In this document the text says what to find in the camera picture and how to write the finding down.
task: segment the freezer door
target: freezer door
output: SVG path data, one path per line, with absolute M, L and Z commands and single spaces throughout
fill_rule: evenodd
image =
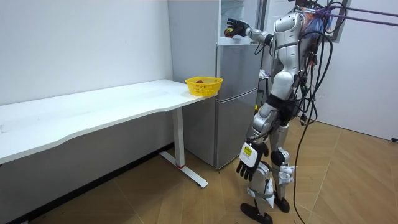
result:
M 217 77 L 223 78 L 217 100 L 224 101 L 258 86 L 261 54 L 257 45 L 224 45 L 217 48 Z
M 251 129 L 257 90 L 216 104 L 216 168 L 220 169 L 241 151 Z

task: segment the yellow basket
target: yellow basket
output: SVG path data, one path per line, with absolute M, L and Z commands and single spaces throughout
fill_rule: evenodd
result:
M 189 92 L 195 96 L 212 96 L 220 90 L 222 78 L 215 77 L 193 77 L 185 81 Z

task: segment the desk top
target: desk top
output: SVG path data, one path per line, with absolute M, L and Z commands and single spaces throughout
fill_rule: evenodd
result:
M 0 106 L 0 164 L 205 98 L 186 84 L 157 80 Z

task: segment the desk leg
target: desk leg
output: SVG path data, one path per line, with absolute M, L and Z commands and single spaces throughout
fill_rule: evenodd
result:
M 161 152 L 160 155 L 178 167 L 182 172 L 187 174 L 194 180 L 200 187 L 207 186 L 207 181 L 201 178 L 194 171 L 185 166 L 184 159 L 184 131 L 182 126 L 182 108 L 177 108 L 172 111 L 173 113 L 173 130 L 174 130 L 174 148 L 175 158 L 167 152 Z

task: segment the white wall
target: white wall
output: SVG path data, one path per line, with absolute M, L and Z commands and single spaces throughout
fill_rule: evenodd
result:
M 398 2 L 357 0 L 351 7 L 396 13 Z M 393 17 L 349 16 L 398 23 Z M 346 21 L 317 96 L 319 121 L 384 139 L 398 137 L 397 36 L 398 27 Z
M 0 1 L 0 105 L 172 78 L 167 1 Z
M 0 33 L 0 105 L 172 78 L 167 1 L 0 0 Z M 169 113 L 152 114 L 4 164 L 0 223 L 171 143 L 170 130 Z

